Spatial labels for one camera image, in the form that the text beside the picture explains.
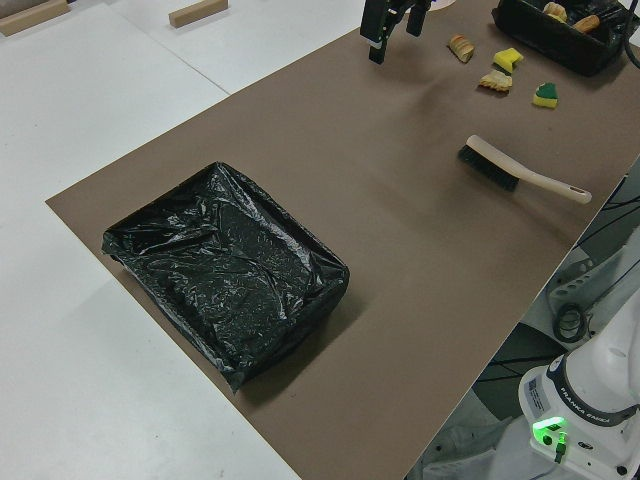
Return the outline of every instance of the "white tabletop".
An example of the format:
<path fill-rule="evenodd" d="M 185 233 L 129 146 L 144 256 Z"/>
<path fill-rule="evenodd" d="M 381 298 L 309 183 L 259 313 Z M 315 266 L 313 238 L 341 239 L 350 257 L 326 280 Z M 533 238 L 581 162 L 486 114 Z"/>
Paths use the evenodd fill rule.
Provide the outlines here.
<path fill-rule="evenodd" d="M 44 203 L 362 8 L 231 0 L 170 27 L 190 3 L 79 0 L 0 37 L 2 478 L 298 478 Z"/>

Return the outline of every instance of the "wooden block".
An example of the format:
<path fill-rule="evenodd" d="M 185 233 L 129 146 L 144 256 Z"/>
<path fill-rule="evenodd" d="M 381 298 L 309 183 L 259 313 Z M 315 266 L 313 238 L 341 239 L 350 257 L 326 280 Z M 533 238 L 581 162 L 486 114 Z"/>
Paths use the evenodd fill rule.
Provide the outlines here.
<path fill-rule="evenodd" d="M 203 0 L 169 14 L 169 23 L 176 28 L 229 8 L 228 0 Z"/>
<path fill-rule="evenodd" d="M 39 23 L 51 20 L 69 11 L 67 0 L 49 0 L 48 2 L 27 8 L 0 19 L 0 32 L 6 37 L 26 30 Z"/>

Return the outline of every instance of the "black plastic-wrapped tray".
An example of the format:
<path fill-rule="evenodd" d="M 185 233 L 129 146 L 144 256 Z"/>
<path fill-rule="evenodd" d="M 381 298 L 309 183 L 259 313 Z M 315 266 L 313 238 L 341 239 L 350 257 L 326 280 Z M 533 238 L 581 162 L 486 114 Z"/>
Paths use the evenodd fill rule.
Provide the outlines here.
<path fill-rule="evenodd" d="M 628 11 L 617 0 L 556 0 L 567 11 L 567 23 L 544 14 L 547 3 L 500 0 L 493 18 L 503 32 L 585 76 L 595 75 L 620 57 Z M 601 22 L 589 34 L 571 26 L 589 15 L 597 15 Z"/>
<path fill-rule="evenodd" d="M 336 255 L 223 163 L 113 225 L 102 250 L 234 392 L 291 353 L 349 281 Z"/>

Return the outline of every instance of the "black brush bristles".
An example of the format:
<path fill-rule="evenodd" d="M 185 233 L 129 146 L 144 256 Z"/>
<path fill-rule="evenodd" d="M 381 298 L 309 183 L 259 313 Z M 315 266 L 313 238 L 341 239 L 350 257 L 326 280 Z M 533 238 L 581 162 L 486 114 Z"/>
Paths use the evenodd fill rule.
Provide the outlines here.
<path fill-rule="evenodd" d="M 513 192 L 518 186 L 518 180 L 520 180 L 518 177 L 514 177 L 510 173 L 505 172 L 469 145 L 465 145 L 460 149 L 458 158 L 509 192 Z"/>

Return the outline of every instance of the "green light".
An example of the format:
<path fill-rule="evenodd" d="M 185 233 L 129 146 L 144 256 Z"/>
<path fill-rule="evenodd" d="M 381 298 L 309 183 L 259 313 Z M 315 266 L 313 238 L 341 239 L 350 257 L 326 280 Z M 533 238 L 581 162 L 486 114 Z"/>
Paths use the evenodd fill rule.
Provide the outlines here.
<path fill-rule="evenodd" d="M 551 417 L 547 420 L 540 420 L 533 424 L 534 430 L 544 430 L 547 427 L 551 427 L 553 425 L 561 425 L 564 423 L 564 418 L 562 417 Z"/>

